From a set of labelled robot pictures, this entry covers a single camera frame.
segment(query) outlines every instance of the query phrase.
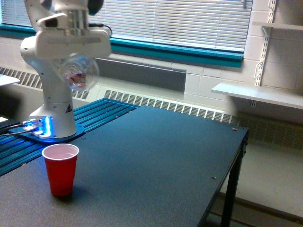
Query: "red plastic cup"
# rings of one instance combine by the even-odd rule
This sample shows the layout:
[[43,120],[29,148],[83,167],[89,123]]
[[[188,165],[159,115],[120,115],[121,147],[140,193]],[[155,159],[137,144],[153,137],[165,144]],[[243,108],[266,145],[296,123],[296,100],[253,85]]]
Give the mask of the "red plastic cup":
[[55,196],[71,194],[79,148],[72,144],[54,144],[43,149],[51,193]]

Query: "warning label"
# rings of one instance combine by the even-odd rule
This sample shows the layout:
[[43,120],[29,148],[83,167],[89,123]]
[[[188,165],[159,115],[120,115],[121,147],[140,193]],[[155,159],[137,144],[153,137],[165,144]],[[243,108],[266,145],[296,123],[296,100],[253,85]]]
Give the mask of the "warning label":
[[65,113],[69,113],[71,111],[72,111],[71,104],[68,104],[68,107],[67,107]]

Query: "window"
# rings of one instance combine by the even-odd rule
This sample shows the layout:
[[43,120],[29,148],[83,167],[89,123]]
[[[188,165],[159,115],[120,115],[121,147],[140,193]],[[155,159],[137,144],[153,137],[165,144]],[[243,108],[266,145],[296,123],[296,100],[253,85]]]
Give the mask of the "window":
[[[126,40],[244,52],[252,0],[105,0],[90,22]],[[30,26],[24,0],[1,0],[4,24]]]

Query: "window sill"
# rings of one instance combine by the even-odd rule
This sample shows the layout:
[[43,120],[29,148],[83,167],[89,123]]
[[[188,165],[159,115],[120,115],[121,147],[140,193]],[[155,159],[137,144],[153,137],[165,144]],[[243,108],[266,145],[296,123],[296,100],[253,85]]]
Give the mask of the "window sill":
[[[0,25],[0,35],[9,37],[30,37],[35,35],[31,27]],[[178,61],[221,65],[240,68],[243,60],[242,53],[204,50],[189,47],[153,44],[139,41],[110,39],[113,52],[128,53],[144,57],[174,59]]]

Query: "clear plastic ball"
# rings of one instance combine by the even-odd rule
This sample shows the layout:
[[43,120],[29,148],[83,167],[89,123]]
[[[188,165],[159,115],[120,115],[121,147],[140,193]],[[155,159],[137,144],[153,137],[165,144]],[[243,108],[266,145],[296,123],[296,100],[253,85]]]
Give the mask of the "clear plastic ball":
[[72,54],[64,61],[61,75],[71,89],[84,91],[97,83],[99,68],[95,59],[83,54]]

